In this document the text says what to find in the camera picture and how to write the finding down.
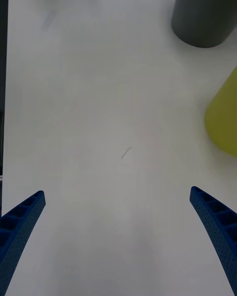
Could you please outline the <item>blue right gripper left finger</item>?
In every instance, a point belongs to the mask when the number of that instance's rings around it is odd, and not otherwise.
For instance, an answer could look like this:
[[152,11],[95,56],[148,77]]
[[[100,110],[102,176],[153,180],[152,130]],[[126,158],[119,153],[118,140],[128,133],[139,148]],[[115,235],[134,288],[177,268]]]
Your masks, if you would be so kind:
[[39,190],[0,218],[0,295],[5,295],[28,239],[46,205]]

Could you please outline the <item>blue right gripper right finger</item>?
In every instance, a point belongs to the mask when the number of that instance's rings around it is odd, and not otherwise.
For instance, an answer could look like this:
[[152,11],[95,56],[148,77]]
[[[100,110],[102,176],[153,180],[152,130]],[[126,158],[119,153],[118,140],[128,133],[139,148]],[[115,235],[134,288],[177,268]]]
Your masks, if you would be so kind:
[[205,227],[234,295],[237,295],[237,214],[196,186],[191,188],[190,203]]

